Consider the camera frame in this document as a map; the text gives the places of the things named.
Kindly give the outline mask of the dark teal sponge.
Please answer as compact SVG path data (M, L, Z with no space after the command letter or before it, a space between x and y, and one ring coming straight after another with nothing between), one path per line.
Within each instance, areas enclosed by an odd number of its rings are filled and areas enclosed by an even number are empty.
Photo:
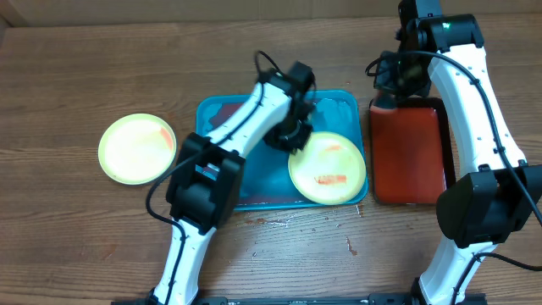
M394 112L396 109L397 101L395 100L395 97L387 93L379 94L374 97L369 106L371 112L382 114Z

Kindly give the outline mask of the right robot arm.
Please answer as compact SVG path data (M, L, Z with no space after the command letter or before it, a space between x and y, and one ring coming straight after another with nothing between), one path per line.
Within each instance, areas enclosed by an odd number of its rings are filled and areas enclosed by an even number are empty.
M428 268L414 280L405 304L483 304L466 293L479 265L496 247L540 216L541 168L529 165L496 100L484 37L471 14L445 15L437 1L402 0L396 52L367 68L378 96L373 109L389 112L435 87L456 139L461 178L436 203L442 232Z

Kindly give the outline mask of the yellow-green plate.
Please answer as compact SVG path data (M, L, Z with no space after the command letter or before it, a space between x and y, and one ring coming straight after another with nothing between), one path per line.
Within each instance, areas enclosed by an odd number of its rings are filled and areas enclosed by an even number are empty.
M130 114L116 120L104 131L97 149L103 172L129 186L143 185L165 174L176 153L174 130L152 114Z
M308 200L338 205L352 200L365 186L365 159L346 137L314 132L306 146L291 154L288 171L293 185Z

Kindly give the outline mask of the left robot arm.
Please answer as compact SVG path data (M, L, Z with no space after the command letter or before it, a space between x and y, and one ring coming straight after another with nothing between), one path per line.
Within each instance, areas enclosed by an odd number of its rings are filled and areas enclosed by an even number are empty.
M191 304L214 233L239 201L246 157L260 142L287 153L302 150L312 133L313 111L305 96L315 84L312 68L296 62L286 73L259 71L249 98L223 124L205 136L189 134L177 164L152 185L169 183L168 217L147 212L172 227L169 254L160 282L147 304Z

